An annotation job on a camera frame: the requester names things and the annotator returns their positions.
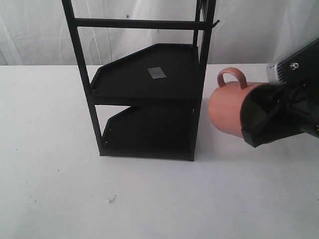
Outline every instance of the black shelf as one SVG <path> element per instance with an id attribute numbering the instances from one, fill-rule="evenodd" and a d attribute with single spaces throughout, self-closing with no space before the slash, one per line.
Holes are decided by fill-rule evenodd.
<path id="1" fill-rule="evenodd" d="M 130 107 L 107 122 L 104 155 L 193 161 L 190 108 Z"/>
<path id="2" fill-rule="evenodd" d="M 197 0 L 194 21 L 76 18 L 71 0 L 62 4 L 100 155 L 193 161 L 216 0 Z M 193 30 L 193 41 L 150 46 L 102 66 L 90 83 L 78 27 Z M 102 135 L 95 105 L 130 108 Z"/>
<path id="3" fill-rule="evenodd" d="M 165 78 L 148 69 L 160 67 Z M 198 48 L 155 44 L 98 69 L 91 83 L 96 105 L 195 105 Z"/>

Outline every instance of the white backdrop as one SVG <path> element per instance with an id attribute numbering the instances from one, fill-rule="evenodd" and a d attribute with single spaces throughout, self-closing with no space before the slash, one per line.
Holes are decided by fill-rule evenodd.
<path id="1" fill-rule="evenodd" d="M 73 0 L 79 17 L 194 20 L 196 0 Z M 265 63 L 319 35 L 318 0 L 217 0 L 209 63 Z M 192 31 L 80 28 L 87 64 Z M 0 0 L 0 65 L 76 64 L 60 0 Z"/>

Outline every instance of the small silver sticker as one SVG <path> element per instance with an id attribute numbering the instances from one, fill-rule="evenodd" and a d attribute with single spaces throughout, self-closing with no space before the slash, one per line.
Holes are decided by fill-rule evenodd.
<path id="1" fill-rule="evenodd" d="M 160 67 L 148 68 L 148 71 L 153 79 L 166 78 L 165 73 Z"/>

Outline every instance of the mug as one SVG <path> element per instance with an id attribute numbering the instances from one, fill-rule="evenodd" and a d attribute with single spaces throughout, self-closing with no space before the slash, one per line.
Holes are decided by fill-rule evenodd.
<path id="1" fill-rule="evenodd" d="M 233 75 L 237 82 L 225 83 L 224 74 Z M 208 113 L 212 123 L 220 131 L 238 137 L 243 137 L 242 106 L 247 103 L 248 95 L 253 89 L 265 83 L 247 82 L 245 75 L 237 68 L 229 67 L 218 73 L 218 88 L 211 95 L 208 102 Z M 262 119 L 266 113 L 254 102 L 245 104 L 249 106 L 252 118 Z"/>

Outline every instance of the mug handle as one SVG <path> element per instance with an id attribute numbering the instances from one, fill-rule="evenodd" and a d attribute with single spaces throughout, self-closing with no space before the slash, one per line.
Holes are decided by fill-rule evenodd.
<path id="1" fill-rule="evenodd" d="M 234 68 L 234 67 L 228 67 L 228 68 L 226 68 L 218 73 L 217 83 L 218 83 L 219 87 L 223 87 L 226 85 L 226 83 L 224 81 L 224 77 L 223 77 L 223 75 L 225 73 L 231 74 L 236 78 L 236 80 L 239 82 L 241 90 L 248 87 L 244 73 L 242 73 L 240 70 L 238 70 L 237 68 Z"/>

